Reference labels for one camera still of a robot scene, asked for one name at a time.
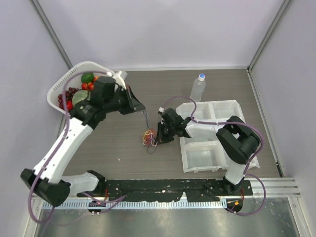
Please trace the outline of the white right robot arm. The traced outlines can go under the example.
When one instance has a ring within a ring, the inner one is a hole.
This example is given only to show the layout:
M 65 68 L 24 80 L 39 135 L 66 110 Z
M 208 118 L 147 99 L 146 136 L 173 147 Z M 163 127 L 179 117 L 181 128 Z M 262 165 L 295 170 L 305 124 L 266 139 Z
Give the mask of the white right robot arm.
M 262 134 L 255 127 L 244 123 L 238 116 L 215 122 L 193 116 L 182 118 L 172 108 L 159 108 L 158 114 L 161 122 L 158 123 L 156 144 L 169 143 L 175 136 L 194 140 L 213 138 L 230 158 L 222 180 L 225 193 L 234 195 L 241 189 L 246 171 L 264 143 Z

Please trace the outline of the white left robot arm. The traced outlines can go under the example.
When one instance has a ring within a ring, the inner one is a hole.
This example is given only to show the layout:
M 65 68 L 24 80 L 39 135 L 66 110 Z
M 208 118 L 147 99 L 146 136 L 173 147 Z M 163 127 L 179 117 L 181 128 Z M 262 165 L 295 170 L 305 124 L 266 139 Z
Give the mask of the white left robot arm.
M 22 180 L 32 193 L 53 207 L 60 206 L 68 196 L 82 192 L 100 197 L 105 191 L 102 175 L 90 170 L 82 175 L 64 176 L 64 170 L 82 142 L 108 113 L 118 111 L 126 115 L 144 109 L 128 85 L 121 86 L 112 77 L 99 77 L 93 90 L 74 105 L 64 134 L 33 169 L 22 171 Z

